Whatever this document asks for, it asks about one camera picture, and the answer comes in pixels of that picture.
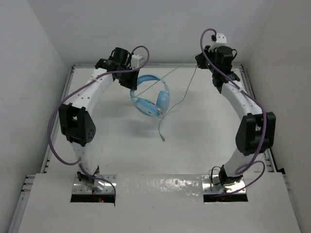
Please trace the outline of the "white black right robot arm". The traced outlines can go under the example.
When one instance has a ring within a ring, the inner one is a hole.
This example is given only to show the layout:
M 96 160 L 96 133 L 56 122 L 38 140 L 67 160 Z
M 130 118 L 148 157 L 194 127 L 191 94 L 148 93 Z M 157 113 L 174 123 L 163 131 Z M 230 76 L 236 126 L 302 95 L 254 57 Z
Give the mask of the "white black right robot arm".
M 232 71 L 233 49 L 228 46 L 205 46 L 195 57 L 200 69 L 212 73 L 212 83 L 225 97 L 240 119 L 235 136 L 236 149 L 221 166 L 219 184 L 225 186 L 241 180 L 242 175 L 274 144 L 276 115 L 266 112 L 261 104 L 244 89 L 240 78 Z

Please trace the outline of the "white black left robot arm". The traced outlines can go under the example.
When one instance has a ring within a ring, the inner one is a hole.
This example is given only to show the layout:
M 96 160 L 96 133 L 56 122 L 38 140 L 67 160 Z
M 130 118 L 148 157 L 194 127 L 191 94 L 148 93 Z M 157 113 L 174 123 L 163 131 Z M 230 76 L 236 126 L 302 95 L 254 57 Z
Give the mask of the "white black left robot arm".
M 90 149 L 96 133 L 91 117 L 96 102 L 115 80 L 130 90 L 136 89 L 142 66 L 141 55 L 114 48 L 109 58 L 102 58 L 96 63 L 89 81 L 75 93 L 75 101 L 64 102 L 58 109 L 61 133 L 72 146 L 78 160 L 78 178 L 87 185 L 96 185 L 98 181 L 108 183 L 100 177 L 99 166 Z

